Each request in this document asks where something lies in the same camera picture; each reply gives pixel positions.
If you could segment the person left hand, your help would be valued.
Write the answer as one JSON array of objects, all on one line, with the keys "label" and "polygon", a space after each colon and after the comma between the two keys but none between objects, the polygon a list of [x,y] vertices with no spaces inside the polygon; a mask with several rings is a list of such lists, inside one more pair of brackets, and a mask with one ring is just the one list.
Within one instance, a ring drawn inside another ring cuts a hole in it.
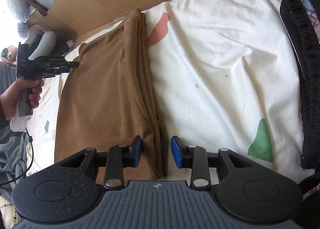
[{"label": "person left hand", "polygon": [[17,80],[9,88],[1,94],[1,108],[6,121],[13,118],[20,92],[31,88],[29,95],[30,104],[33,108],[37,108],[40,102],[40,94],[44,86],[44,79],[40,80]]}]

